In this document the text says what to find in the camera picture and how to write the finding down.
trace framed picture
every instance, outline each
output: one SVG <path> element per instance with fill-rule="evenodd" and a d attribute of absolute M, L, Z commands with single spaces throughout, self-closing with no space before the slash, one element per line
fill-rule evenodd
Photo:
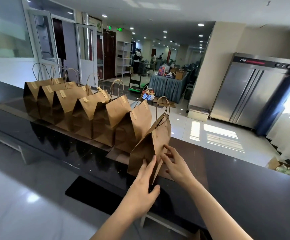
<path fill-rule="evenodd" d="M 88 25 L 96 26 L 97 32 L 103 32 L 103 21 L 98 18 L 88 16 Z"/>

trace white shirt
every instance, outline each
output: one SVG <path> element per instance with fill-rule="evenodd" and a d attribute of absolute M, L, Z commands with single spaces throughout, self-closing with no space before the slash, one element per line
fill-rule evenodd
<path fill-rule="evenodd" d="M 142 56 L 142 53 L 140 53 L 139 51 L 136 51 L 134 56 Z"/>

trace person's right hand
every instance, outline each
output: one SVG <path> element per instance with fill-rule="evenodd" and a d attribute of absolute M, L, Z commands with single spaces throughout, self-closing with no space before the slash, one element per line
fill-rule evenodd
<path fill-rule="evenodd" d="M 175 148 L 170 147 L 169 145 L 164 145 L 164 147 L 170 151 L 170 153 L 165 153 L 161 156 L 161 159 L 168 168 L 166 169 L 166 172 L 169 173 L 175 182 L 183 188 L 187 188 L 189 184 L 196 181 L 195 177 Z"/>

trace hand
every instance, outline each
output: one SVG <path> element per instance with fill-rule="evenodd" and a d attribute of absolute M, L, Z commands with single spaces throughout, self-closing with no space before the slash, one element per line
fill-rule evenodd
<path fill-rule="evenodd" d="M 188 188 L 189 184 L 196 181 L 195 177 L 175 148 L 168 145 L 164 145 L 164 147 L 170 151 L 170 153 L 165 153 L 161 156 L 161 159 L 168 168 L 166 169 L 166 172 L 169 173 L 171 178 L 180 186 Z"/>
<path fill-rule="evenodd" d="M 151 193 L 148 193 L 149 178 L 153 172 L 156 163 L 156 156 L 148 164 L 143 160 L 143 165 L 140 167 L 138 175 L 127 191 L 117 210 L 123 215 L 131 217 L 134 221 L 142 217 L 149 211 L 160 193 L 160 186 L 156 185 Z"/>

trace person's left hand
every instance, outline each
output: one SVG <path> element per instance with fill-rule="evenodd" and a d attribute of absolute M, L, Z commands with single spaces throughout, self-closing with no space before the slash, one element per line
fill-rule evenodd
<path fill-rule="evenodd" d="M 143 165 L 135 181 L 117 208 L 122 214 L 131 217 L 132 221 L 145 215 L 160 193 L 159 185 L 156 185 L 152 192 L 148 193 L 149 178 L 153 172 L 155 163 L 156 156 L 153 157 L 148 166 L 146 160 L 143 160 Z"/>

